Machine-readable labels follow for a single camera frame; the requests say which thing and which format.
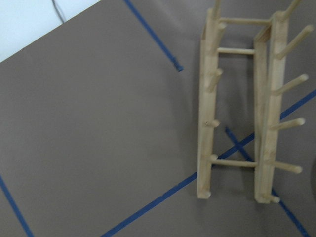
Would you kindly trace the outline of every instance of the light wood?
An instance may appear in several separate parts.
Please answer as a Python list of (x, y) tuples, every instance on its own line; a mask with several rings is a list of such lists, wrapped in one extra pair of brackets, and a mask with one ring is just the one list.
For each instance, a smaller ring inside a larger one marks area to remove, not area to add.
[(216, 127), (218, 127), (219, 126), (219, 124), (220, 124), (220, 122), (218, 121), (218, 120), (213, 120), (212, 122), (204, 122), (204, 126), (205, 127), (214, 127), (214, 128), (216, 128)]
[(269, 25), (270, 20), (266, 19), (247, 19), (247, 18), (226, 18), (221, 17), (220, 22), (228, 24), (244, 24), (244, 25)]
[(216, 122), (216, 87), (212, 92), (207, 88), (214, 79), (218, 69), (218, 52), (215, 42), (219, 44), (225, 25), (219, 27), (219, 17), (213, 19), (213, 10), (207, 13), (205, 32), (201, 41), (200, 56), (200, 85), (199, 85), (199, 117), (198, 117), (198, 150), (197, 150), (197, 197), (207, 199), (210, 197), (211, 165), (208, 157), (213, 151), (213, 137)]
[[(262, 140), (263, 115), (266, 102), (267, 86), (267, 41), (270, 38), (271, 26), (262, 29), (254, 38), (254, 130), (255, 130), (255, 162), (259, 162)], [(259, 172), (255, 172), (255, 180), (259, 182)]]
[(279, 124), (272, 125), (270, 126), (270, 130), (276, 131), (276, 130), (288, 129), (292, 127), (302, 126), (304, 123), (305, 123), (304, 118), (297, 118), (297, 119), (290, 120), (287, 122), (281, 122)]
[(268, 25), (255, 36), (255, 42), (267, 42), (271, 37), (271, 25)]
[(212, 45), (212, 50), (211, 50), (211, 53), (213, 54), (214, 52), (217, 51), (217, 48), (219, 47), (219, 44), (221, 42), (221, 39), (223, 37), (223, 34), (224, 34), (224, 31), (227, 27), (227, 24), (225, 23), (220, 23), (218, 24), (218, 27), (217, 27), (217, 33), (215, 34), (215, 38), (214, 38), (214, 41), (213, 41), (213, 45)]
[(265, 102), (262, 116), (262, 134), (258, 166), (255, 168), (255, 199), (259, 203), (270, 203), (264, 195), (270, 194), (274, 175), (274, 166), (264, 161), (275, 161), (277, 151), (278, 131), (270, 130), (270, 126), (279, 123), (282, 95), (271, 96), (271, 91), (283, 86), (285, 58), (277, 59), (276, 52), (285, 48), (288, 34), (288, 20), (281, 21), (282, 12), (272, 16), (269, 66), (266, 87), (264, 88)]
[(302, 0), (294, 0), (291, 5), (285, 10), (285, 12), (282, 14), (281, 21), (285, 21), (297, 8), (297, 6), (301, 3)]
[(231, 53), (231, 54), (247, 54), (253, 55), (255, 53), (254, 49), (244, 49), (244, 48), (218, 48), (219, 53)]
[[(209, 9), (201, 40), (201, 66), (199, 86), (197, 196), (209, 198), (211, 167), (227, 165), (251, 167), (255, 169), (255, 199), (258, 203), (280, 202), (273, 196), (274, 169), (300, 173), (300, 166), (276, 161), (277, 140), (280, 130), (303, 125), (303, 118), (280, 122), (283, 93), (293, 89), (308, 79), (302, 74), (283, 85), (286, 55), (291, 52), (313, 29), (306, 26), (287, 44), (289, 16), (299, 4), (295, 0), (289, 8), (276, 12), (270, 19), (220, 18), (220, 0)], [(254, 49), (219, 47), (227, 24), (264, 25), (254, 38)], [(269, 60), (268, 40), (270, 40)], [(254, 126), (255, 161), (235, 161), (218, 159), (213, 154), (214, 128), (219, 125), (215, 119), (216, 90), (223, 72), (218, 68), (219, 53), (245, 54), (254, 56)]]
[(215, 0), (215, 5), (214, 5), (213, 11), (212, 11), (213, 20), (216, 20), (217, 18), (219, 18), (220, 7), (221, 7), (221, 0)]
[(292, 81), (290, 81), (289, 83), (285, 84), (284, 86), (282, 86), (281, 88), (272, 91), (272, 95), (278, 96), (278, 95), (282, 95), (283, 93), (293, 89), (294, 87), (302, 84), (303, 82), (307, 81), (308, 79), (308, 75), (307, 74), (302, 74), (299, 77), (293, 79)]
[(284, 58), (290, 53), (295, 47), (305, 39), (314, 30), (313, 25), (306, 26), (280, 53), (276, 55), (278, 59)]
[(221, 68), (218, 68), (216, 70), (215, 74), (212, 76), (212, 80), (210, 82), (210, 85), (207, 87), (208, 92), (214, 91), (215, 86), (218, 84), (222, 74), (223, 74), (223, 70)]
[(266, 164), (271, 165), (275, 168), (283, 169), (283, 170), (293, 172), (296, 174), (302, 173), (302, 171), (303, 171), (302, 167), (300, 167), (298, 165), (292, 165), (292, 164), (278, 162), (278, 161), (266, 162)]
[(212, 160), (211, 164), (237, 166), (237, 167), (248, 167), (248, 168), (254, 168), (257, 166), (257, 162), (223, 160), (223, 159)]
[(281, 201), (281, 199), (279, 197), (273, 196), (271, 194), (264, 194), (263, 197), (265, 199), (270, 200), (271, 202), (274, 202), (274, 203), (279, 203)]

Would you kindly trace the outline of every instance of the gray floor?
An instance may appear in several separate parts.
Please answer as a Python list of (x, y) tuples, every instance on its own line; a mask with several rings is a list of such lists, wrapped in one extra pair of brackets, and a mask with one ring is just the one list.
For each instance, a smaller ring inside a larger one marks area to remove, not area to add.
[[(0, 174), (36, 237), (97, 237), (196, 171), (199, 36), (209, 0), (133, 0), (177, 56), (177, 72), (122, 0), (103, 0), (0, 64)], [(269, 18), (289, 0), (223, 0), (225, 17)], [(289, 39), (316, 25), (316, 2), (291, 17)], [(260, 30), (229, 26), (221, 46), (252, 47)], [(316, 33), (287, 59), (286, 82), (310, 80), (284, 96), (286, 109), (316, 89)], [(215, 152), (253, 131), (252, 59), (222, 56)], [(287, 119), (274, 187), (316, 236), (316, 100)], [(253, 143), (246, 146), (253, 155)], [(230, 158), (242, 159), (235, 153)], [(253, 172), (216, 167), (212, 196), (195, 181), (115, 236), (297, 237), (277, 204), (253, 199)], [(0, 237), (25, 236), (0, 192)]]

